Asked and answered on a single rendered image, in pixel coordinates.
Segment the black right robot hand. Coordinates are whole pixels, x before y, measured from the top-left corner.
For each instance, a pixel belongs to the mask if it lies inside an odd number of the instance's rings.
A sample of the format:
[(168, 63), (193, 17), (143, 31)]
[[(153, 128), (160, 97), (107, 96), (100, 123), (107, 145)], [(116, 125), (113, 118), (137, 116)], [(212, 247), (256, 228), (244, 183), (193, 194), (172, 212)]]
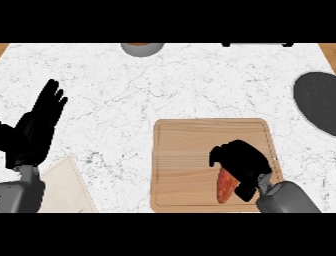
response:
[(249, 202), (258, 188), (259, 175), (271, 173), (264, 154), (243, 140), (233, 140), (212, 148), (209, 166), (213, 166), (215, 162), (239, 181), (234, 193), (244, 202)]

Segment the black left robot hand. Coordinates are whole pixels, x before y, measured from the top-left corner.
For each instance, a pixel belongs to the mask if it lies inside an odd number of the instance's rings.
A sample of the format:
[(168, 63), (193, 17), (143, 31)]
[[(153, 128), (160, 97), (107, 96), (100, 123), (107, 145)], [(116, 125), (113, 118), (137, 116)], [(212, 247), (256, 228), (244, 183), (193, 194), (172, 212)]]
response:
[(16, 126), (0, 121), (0, 151), (5, 153), (7, 169), (21, 165), (38, 166), (44, 162), (66, 102), (58, 82), (50, 79), (33, 108), (23, 114)]

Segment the wooden cutting board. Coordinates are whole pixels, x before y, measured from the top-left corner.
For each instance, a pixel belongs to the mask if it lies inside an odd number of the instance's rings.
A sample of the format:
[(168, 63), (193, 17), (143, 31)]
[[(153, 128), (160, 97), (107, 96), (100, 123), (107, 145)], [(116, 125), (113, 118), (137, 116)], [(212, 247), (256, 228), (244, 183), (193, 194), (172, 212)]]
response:
[(267, 122), (259, 118), (160, 119), (153, 126), (150, 207), (154, 212), (256, 212), (259, 194), (236, 195), (219, 204), (219, 164), (209, 166), (215, 146), (240, 139), (265, 155), (271, 183), (283, 180)]

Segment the dark grey frying pan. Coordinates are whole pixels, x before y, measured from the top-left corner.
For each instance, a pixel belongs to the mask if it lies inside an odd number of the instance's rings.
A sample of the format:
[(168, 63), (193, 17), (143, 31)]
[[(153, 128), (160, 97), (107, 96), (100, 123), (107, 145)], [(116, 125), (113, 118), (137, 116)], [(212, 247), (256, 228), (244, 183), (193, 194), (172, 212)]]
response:
[(336, 137), (336, 75), (320, 71), (306, 72), (293, 82), (292, 95), (306, 121)]

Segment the beige placemat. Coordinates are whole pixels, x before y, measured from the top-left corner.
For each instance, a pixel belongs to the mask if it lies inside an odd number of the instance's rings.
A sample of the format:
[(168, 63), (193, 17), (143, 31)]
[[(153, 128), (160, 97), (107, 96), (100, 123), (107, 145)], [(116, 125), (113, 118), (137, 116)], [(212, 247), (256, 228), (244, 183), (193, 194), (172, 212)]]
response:
[(41, 213), (94, 213), (94, 202), (78, 171), (67, 156), (41, 175), (45, 192)]

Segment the grey bowl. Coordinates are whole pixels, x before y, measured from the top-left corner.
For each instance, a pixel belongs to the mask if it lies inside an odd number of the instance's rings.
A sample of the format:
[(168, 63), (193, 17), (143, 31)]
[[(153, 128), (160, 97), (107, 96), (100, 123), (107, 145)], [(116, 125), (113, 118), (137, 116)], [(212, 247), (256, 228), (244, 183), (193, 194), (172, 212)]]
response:
[(160, 51), (163, 44), (148, 43), (144, 45), (135, 45), (129, 43), (122, 43), (120, 47), (128, 55), (134, 57), (148, 57)]

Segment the black appliance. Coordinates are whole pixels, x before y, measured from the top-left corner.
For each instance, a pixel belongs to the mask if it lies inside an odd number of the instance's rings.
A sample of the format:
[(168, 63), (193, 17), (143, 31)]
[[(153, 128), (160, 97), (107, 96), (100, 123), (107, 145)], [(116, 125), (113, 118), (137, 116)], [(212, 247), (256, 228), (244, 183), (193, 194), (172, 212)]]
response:
[(230, 47), (231, 45), (278, 45), (281, 47), (292, 47), (295, 43), (230, 43), (230, 42), (222, 42), (221, 46), (222, 47)]

